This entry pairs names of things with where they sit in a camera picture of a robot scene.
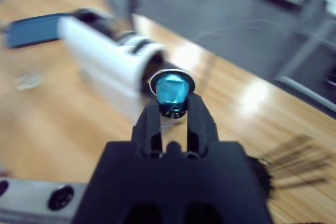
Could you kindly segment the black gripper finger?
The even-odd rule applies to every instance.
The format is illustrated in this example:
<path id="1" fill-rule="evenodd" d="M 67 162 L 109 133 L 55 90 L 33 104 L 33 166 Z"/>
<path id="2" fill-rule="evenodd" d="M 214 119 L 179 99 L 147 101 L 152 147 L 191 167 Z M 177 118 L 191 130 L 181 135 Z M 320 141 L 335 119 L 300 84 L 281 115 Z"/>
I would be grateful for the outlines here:
<path id="1" fill-rule="evenodd" d="M 139 146 L 142 156 L 162 156 L 159 105 L 149 102 L 132 129 L 132 142 Z"/>
<path id="2" fill-rule="evenodd" d="M 205 156 L 210 143 L 218 142 L 216 123 L 198 94 L 187 98 L 187 151 Z"/>

